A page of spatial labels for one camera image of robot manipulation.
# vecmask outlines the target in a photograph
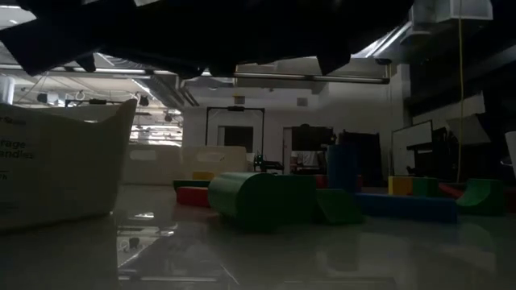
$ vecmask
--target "blue foam block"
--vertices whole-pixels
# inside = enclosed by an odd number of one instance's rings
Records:
[[[383,194],[355,194],[362,213],[387,218],[425,222],[457,222],[457,205],[451,198],[396,197]]]
[[[355,144],[331,145],[327,151],[328,188],[356,193],[358,150]]]

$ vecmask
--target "yellow cable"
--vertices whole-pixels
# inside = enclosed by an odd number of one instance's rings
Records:
[[[460,171],[462,170],[462,138],[464,119],[464,52],[462,35],[462,0],[459,0],[459,72],[460,72],[460,124],[459,124],[459,161],[457,168],[457,183],[460,182]]]

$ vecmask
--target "blue foam pillar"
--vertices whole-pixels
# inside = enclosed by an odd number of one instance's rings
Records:
[[[358,176],[356,146],[354,144],[331,145],[327,153],[328,188],[356,193]]]

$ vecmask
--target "whiteboard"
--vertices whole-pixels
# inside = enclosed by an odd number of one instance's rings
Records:
[[[414,152],[407,146],[432,142],[432,121],[410,126],[393,132],[393,168],[395,176],[406,176],[406,167],[413,168]]]

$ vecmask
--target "green foam cylinder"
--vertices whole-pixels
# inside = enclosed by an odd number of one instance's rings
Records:
[[[267,173],[223,173],[211,181],[208,200],[212,209],[242,227],[274,227],[283,216],[277,181]]]

